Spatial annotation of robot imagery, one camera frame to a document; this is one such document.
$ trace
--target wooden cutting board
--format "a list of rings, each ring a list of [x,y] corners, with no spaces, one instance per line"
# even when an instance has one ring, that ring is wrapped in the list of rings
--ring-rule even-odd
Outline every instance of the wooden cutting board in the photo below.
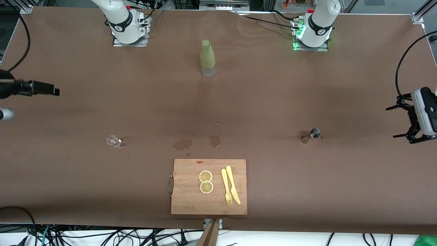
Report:
[[[225,185],[222,169],[232,168],[234,183],[241,204],[232,197],[232,205],[225,199]],[[200,191],[199,174],[208,170],[212,173],[214,188],[211,193]],[[231,182],[228,177],[229,191]],[[175,159],[173,168],[173,193],[171,197],[171,214],[247,214],[246,160],[240,159]]]

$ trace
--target green cable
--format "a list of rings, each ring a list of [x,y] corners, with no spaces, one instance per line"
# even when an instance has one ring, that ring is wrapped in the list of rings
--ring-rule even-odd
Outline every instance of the green cable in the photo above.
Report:
[[[44,233],[42,234],[42,240],[41,240],[41,245],[44,246],[44,241],[45,241],[45,235],[47,235],[47,231],[49,230],[49,225],[45,228]]]

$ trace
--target stainless steel jigger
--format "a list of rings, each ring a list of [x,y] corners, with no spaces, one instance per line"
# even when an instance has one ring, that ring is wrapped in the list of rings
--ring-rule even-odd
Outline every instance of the stainless steel jigger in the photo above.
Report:
[[[307,144],[310,139],[317,139],[322,135],[322,132],[317,128],[309,130],[308,135],[301,137],[301,142]]]

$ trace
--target knife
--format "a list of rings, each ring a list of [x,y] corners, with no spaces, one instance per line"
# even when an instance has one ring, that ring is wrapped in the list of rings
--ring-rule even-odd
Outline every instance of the knife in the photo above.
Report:
[[[235,201],[238,204],[241,204],[240,199],[238,198],[237,189],[235,189],[234,177],[232,176],[231,166],[226,166],[226,171],[228,173],[228,177],[229,177],[229,180],[231,181],[231,185],[232,185],[232,188],[231,188],[232,196],[234,197]]]

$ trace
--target yellow plastic fork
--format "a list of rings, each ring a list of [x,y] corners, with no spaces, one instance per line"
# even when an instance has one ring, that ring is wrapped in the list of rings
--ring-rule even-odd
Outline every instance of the yellow plastic fork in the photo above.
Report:
[[[226,169],[222,169],[222,178],[223,178],[223,183],[225,183],[225,189],[226,189],[226,203],[228,205],[232,205],[232,196],[231,193],[229,192],[229,186],[228,186],[228,174],[226,173]]]

